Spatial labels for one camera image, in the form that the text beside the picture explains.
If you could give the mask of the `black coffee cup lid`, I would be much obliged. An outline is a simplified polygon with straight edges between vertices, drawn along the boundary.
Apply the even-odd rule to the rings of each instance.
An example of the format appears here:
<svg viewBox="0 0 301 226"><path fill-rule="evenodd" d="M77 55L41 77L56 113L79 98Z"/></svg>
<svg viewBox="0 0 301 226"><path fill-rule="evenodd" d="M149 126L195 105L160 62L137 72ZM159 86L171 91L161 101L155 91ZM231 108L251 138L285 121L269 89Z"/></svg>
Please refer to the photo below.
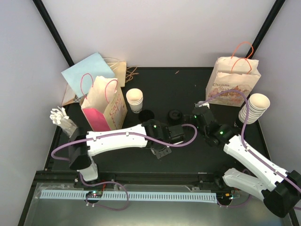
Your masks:
<svg viewBox="0 0 301 226"><path fill-rule="evenodd" d="M177 109L172 109L167 114L167 120L170 125L179 125L182 123L183 114Z"/></svg>

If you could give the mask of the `cream paper bag pink sides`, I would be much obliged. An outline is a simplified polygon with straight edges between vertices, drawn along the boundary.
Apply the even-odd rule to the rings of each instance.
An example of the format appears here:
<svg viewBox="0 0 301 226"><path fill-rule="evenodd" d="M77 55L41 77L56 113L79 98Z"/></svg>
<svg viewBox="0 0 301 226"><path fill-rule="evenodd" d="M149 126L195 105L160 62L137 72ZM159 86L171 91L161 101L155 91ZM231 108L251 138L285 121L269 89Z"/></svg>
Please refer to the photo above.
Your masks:
<svg viewBox="0 0 301 226"><path fill-rule="evenodd" d="M118 79L97 76L83 98L81 110L92 131L121 129L127 107Z"/></svg>

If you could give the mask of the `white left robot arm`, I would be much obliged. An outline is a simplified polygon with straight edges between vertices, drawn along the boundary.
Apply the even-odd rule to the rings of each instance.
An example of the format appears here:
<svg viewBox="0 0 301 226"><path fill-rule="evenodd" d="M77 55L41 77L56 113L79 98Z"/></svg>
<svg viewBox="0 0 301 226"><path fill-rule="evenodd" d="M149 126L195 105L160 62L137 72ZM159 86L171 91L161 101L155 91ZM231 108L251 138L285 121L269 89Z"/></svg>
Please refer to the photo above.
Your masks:
<svg viewBox="0 0 301 226"><path fill-rule="evenodd" d="M124 148L147 148L159 158L161 154L171 153L170 145L181 144L185 134L181 125L168 126L151 119L142 124L105 132L89 132L80 136L77 132L70 142L87 139L68 147L69 168L80 172L84 182L91 188L98 187L101 176L93 157L112 150Z"/></svg>

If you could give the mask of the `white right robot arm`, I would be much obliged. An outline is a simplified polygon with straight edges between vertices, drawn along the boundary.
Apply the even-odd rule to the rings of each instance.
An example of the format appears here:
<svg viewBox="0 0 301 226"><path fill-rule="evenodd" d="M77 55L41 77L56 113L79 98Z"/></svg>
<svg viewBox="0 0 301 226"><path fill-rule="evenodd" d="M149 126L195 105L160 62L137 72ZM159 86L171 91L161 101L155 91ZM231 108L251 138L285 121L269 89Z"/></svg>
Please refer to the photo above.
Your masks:
<svg viewBox="0 0 301 226"><path fill-rule="evenodd" d="M220 124L207 106L193 110L183 117L185 123L194 125L211 146L220 146L223 151L243 164L252 175L235 168L214 177L214 185L220 190L238 188L263 201L274 215L283 218L301 199L301 175L293 170L272 163L247 142L242 141L233 126Z"/></svg>

